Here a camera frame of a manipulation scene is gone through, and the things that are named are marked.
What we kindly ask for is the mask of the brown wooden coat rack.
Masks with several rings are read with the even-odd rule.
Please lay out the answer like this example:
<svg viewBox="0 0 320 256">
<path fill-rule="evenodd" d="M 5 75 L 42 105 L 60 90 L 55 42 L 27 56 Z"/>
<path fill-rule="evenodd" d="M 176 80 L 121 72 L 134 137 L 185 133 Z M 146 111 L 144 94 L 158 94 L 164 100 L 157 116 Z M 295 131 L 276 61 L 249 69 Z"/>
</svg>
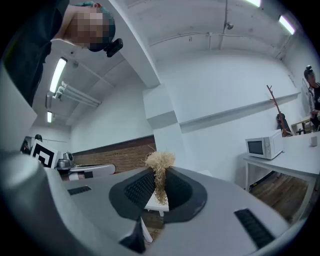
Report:
<svg viewBox="0 0 320 256">
<path fill-rule="evenodd" d="M 272 86 L 266 85 L 266 87 L 267 87 L 268 91 L 269 91 L 270 94 L 271 94 L 272 99 L 270 99 L 270 100 L 273 101 L 273 103 L 274 103 L 274 105 L 275 105 L 275 107 L 276 107 L 276 109 L 277 109 L 277 111 L 278 111 L 278 114 L 281 113 L 280 108 L 279 108 L 279 106 L 278 106 L 278 103 L 277 103 L 277 101 L 276 101 L 276 98 L 275 98 L 275 96 L 274 96 L 274 94 L 273 94 Z"/>
</svg>

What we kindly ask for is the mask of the yellow bristle brush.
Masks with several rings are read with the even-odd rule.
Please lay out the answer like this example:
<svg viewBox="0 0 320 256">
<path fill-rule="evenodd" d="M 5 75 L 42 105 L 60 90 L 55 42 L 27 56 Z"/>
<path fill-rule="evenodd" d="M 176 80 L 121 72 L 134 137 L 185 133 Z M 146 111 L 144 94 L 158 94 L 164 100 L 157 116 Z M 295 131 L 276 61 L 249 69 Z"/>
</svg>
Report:
<svg viewBox="0 0 320 256">
<path fill-rule="evenodd" d="M 175 164 L 175 155 L 168 151 L 153 151 L 142 160 L 144 165 L 153 170 L 154 194 L 156 201 L 164 206 L 168 204 L 166 186 L 166 171 Z"/>
</svg>

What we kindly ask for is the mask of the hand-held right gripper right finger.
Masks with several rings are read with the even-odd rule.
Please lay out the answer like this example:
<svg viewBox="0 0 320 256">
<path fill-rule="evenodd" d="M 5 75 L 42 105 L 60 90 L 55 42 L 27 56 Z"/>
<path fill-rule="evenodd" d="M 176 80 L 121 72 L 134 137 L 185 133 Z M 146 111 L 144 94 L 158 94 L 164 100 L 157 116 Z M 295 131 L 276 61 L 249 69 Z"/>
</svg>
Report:
<svg viewBox="0 0 320 256">
<path fill-rule="evenodd" d="M 148 247 L 148 256 L 250 255 L 258 248 L 235 215 L 243 209 L 249 209 L 275 238 L 289 229 L 281 215 L 238 185 L 192 170 L 173 169 L 202 184 L 207 202 L 190 221 L 165 224 Z"/>
</svg>

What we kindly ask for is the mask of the white microwave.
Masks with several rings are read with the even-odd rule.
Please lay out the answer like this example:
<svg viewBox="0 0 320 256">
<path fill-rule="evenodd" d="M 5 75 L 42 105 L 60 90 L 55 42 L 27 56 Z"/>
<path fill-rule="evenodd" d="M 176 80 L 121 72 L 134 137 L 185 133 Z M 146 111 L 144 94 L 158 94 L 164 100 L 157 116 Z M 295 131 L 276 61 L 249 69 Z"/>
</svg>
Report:
<svg viewBox="0 0 320 256">
<path fill-rule="evenodd" d="M 250 156 L 266 160 L 273 160 L 284 150 L 280 129 L 270 131 L 261 137 L 247 138 L 245 143 Z"/>
</svg>

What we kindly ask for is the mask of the long white table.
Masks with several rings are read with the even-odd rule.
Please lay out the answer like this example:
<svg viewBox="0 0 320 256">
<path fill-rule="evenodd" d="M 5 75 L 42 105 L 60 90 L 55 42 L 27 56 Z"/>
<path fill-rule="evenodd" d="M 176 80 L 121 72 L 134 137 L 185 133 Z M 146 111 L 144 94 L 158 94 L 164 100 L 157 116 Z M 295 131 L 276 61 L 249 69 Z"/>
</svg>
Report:
<svg viewBox="0 0 320 256">
<path fill-rule="evenodd" d="M 316 147 L 310 146 L 311 136 L 317 136 Z M 296 223 L 304 214 L 317 180 L 320 178 L 320 131 L 284 137 L 283 143 L 284 150 L 272 160 L 250 156 L 247 152 L 241 155 L 245 161 L 245 190 L 249 191 L 250 167 L 253 166 L 306 181 L 305 196 L 292 217 L 292 222 Z"/>
</svg>

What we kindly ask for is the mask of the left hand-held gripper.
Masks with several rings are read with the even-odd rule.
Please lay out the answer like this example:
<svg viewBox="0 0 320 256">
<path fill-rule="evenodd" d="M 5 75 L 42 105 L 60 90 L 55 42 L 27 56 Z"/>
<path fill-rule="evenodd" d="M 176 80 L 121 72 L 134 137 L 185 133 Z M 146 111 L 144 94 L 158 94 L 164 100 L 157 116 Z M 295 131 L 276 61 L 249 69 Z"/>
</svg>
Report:
<svg viewBox="0 0 320 256">
<path fill-rule="evenodd" d="M 74 158 L 70 152 L 61 152 L 37 139 L 33 143 L 30 156 L 36 158 L 46 168 L 56 169 L 57 171 L 69 170 L 69 181 L 110 176 L 116 173 L 114 164 L 79 165 L 74 167 Z"/>
</svg>

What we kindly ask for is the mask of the white ceiling pipes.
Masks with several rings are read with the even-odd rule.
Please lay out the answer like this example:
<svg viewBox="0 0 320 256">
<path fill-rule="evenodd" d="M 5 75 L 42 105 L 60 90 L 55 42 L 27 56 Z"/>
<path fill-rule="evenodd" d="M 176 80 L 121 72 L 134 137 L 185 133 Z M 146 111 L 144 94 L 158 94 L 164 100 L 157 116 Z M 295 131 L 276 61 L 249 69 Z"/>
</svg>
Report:
<svg viewBox="0 0 320 256">
<path fill-rule="evenodd" d="M 85 104 L 97 108 L 102 102 L 89 96 L 88 94 L 72 87 L 71 85 L 61 82 L 61 86 L 58 87 L 57 91 L 53 95 L 54 99 L 68 98 L 70 100 Z"/>
</svg>

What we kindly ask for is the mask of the black hanging bag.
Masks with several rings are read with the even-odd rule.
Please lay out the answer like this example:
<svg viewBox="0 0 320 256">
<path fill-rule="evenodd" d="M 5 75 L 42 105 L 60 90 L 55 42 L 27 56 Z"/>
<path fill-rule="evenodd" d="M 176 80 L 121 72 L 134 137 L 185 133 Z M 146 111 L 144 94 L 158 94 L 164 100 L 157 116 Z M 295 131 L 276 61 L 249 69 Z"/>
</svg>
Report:
<svg viewBox="0 0 320 256">
<path fill-rule="evenodd" d="M 283 137 L 291 137 L 293 135 L 286 120 L 286 116 L 283 113 L 277 114 L 276 121 L 277 129 L 281 130 L 281 134 Z"/>
</svg>

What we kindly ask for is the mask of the light wooden desk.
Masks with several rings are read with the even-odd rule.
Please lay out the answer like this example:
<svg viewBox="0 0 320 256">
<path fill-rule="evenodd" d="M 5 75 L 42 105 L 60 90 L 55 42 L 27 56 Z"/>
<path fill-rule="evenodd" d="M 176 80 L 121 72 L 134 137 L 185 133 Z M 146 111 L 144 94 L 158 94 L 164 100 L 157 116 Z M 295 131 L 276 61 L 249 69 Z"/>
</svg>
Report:
<svg viewBox="0 0 320 256">
<path fill-rule="evenodd" d="M 291 124 L 291 131 L 294 136 L 312 133 L 313 123 L 311 122 L 310 117 L 304 117 L 301 120 Z"/>
</svg>

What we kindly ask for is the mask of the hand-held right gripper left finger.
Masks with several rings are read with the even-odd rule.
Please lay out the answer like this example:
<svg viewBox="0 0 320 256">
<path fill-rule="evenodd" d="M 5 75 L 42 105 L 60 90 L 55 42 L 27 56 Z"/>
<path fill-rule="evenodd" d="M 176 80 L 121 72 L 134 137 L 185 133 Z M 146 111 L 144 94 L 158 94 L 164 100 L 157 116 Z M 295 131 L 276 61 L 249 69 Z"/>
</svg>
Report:
<svg viewBox="0 0 320 256">
<path fill-rule="evenodd" d="M 70 194 L 84 181 L 66 182 L 37 159 L 0 150 L 0 197 L 35 256 L 143 256 L 140 220 L 120 217 L 107 192 Z"/>
</svg>

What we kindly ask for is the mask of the person's black clothing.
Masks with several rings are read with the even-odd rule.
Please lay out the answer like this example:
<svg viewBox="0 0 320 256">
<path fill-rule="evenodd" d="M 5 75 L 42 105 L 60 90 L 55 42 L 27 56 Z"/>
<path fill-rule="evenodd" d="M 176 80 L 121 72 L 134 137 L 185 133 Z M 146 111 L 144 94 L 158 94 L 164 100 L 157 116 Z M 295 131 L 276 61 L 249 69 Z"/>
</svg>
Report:
<svg viewBox="0 0 320 256">
<path fill-rule="evenodd" d="M 4 55 L 4 66 L 13 83 L 32 106 L 42 79 L 51 40 L 62 26 L 70 0 L 50 0 L 38 7 L 17 30 Z"/>
</svg>

